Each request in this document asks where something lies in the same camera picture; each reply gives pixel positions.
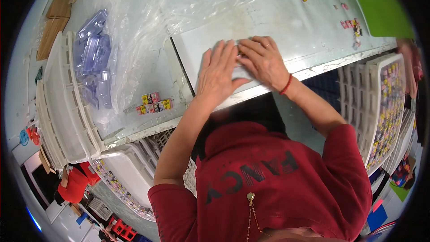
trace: worker in red shirt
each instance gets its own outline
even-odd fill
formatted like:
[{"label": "worker in red shirt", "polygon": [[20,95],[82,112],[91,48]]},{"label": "worker in red shirt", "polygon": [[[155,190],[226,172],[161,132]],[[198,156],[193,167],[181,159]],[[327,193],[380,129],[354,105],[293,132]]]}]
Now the worker in red shirt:
[{"label": "worker in red shirt", "polygon": [[[276,109],[210,116],[248,82],[231,80],[237,61],[303,110],[326,138],[322,157],[287,137]],[[273,105],[270,98],[261,105]],[[182,178],[193,148],[198,198]],[[259,36],[238,46],[220,41],[204,54],[196,96],[161,153],[148,197],[169,242],[353,241],[372,203],[354,128],[288,73],[272,38]]]},{"label": "worker in red shirt", "polygon": [[88,183],[88,177],[81,164],[66,164],[63,169],[62,180],[54,194],[54,199],[59,205],[62,205],[64,201],[79,203],[83,198]]}]

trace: gold chain necklace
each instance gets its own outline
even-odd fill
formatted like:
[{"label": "gold chain necklace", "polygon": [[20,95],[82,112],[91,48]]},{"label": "gold chain necklace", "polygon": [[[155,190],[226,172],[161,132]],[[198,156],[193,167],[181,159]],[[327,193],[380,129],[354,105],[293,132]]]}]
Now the gold chain necklace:
[{"label": "gold chain necklace", "polygon": [[255,216],[254,203],[252,202],[254,200],[254,197],[255,197],[255,193],[253,192],[250,192],[246,195],[246,198],[249,201],[249,221],[248,221],[248,234],[246,235],[246,241],[249,241],[249,229],[251,228],[251,212],[254,212],[255,223],[257,224],[257,228],[260,231],[260,233],[265,234],[267,236],[271,236],[261,231],[260,226],[258,225],[257,216]]}]

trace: red shirt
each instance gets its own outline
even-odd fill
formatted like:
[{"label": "red shirt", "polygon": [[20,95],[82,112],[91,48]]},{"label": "red shirt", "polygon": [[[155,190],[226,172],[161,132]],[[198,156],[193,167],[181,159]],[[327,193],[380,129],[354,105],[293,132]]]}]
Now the red shirt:
[{"label": "red shirt", "polygon": [[70,203],[79,203],[83,198],[87,184],[88,178],[77,168],[73,168],[69,173],[66,188],[60,184],[58,185],[58,192],[64,200]]},{"label": "red shirt", "polygon": [[[249,201],[261,230],[309,227],[327,238],[356,239],[372,190],[354,128],[330,132],[323,156],[255,122],[224,125],[207,138],[196,170],[197,196],[160,184],[148,192],[161,241],[246,241]],[[249,240],[260,233],[251,220]]]}]

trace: finger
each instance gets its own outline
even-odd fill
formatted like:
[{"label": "finger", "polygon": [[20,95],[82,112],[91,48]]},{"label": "finger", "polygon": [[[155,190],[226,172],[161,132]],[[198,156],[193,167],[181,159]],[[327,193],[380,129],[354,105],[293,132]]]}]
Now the finger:
[{"label": "finger", "polygon": [[213,65],[214,67],[216,67],[219,63],[219,58],[221,57],[221,52],[224,49],[224,44],[225,41],[221,40],[218,43],[218,46],[215,48],[215,52],[212,55],[212,60],[211,60],[211,65]]},{"label": "finger", "polygon": [[261,46],[260,43],[252,41],[250,39],[241,39],[239,41],[240,44],[243,46],[246,46],[247,48],[257,52],[260,55],[265,55],[267,53],[267,50]]},{"label": "finger", "polygon": [[203,55],[202,69],[205,69],[211,63],[212,49],[208,49]]},{"label": "finger", "polygon": [[273,51],[273,47],[270,45],[270,42],[268,39],[255,35],[252,37],[252,40],[260,43],[267,50]]},{"label": "finger", "polygon": [[223,68],[226,67],[227,63],[230,60],[230,55],[233,48],[234,48],[234,41],[229,40],[227,42],[227,45],[224,47],[224,50],[222,51],[221,58],[219,59],[219,64],[218,64],[219,67],[223,67]]},{"label": "finger", "polygon": [[243,52],[246,56],[248,56],[252,62],[258,63],[259,61],[263,60],[263,57],[258,53],[256,53],[254,50],[246,46],[243,46],[242,44],[239,44],[238,47],[239,47],[239,50]]},{"label": "finger", "polygon": [[238,61],[242,65],[244,65],[254,75],[254,77],[257,77],[257,68],[254,66],[250,59],[239,58]]},{"label": "finger", "polygon": [[272,37],[265,36],[265,38],[269,41],[270,45],[278,51],[278,46],[276,45],[276,42],[273,40]]},{"label": "finger", "polygon": [[249,79],[247,78],[236,78],[231,82],[231,93],[233,94],[233,92],[238,89],[240,86],[251,82]]},{"label": "finger", "polygon": [[228,57],[227,64],[225,65],[225,69],[233,71],[236,66],[236,57],[237,57],[237,46],[233,46],[231,49],[230,55]]}]

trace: bracelet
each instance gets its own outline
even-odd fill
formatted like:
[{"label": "bracelet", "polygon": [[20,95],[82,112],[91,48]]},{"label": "bracelet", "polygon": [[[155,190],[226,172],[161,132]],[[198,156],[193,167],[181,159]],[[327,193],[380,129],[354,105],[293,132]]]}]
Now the bracelet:
[{"label": "bracelet", "polygon": [[279,92],[279,94],[281,94],[281,95],[285,94],[285,92],[287,91],[287,89],[290,86],[292,81],[293,81],[293,74],[290,73],[290,78],[288,79],[287,85],[282,89],[282,91]]}]

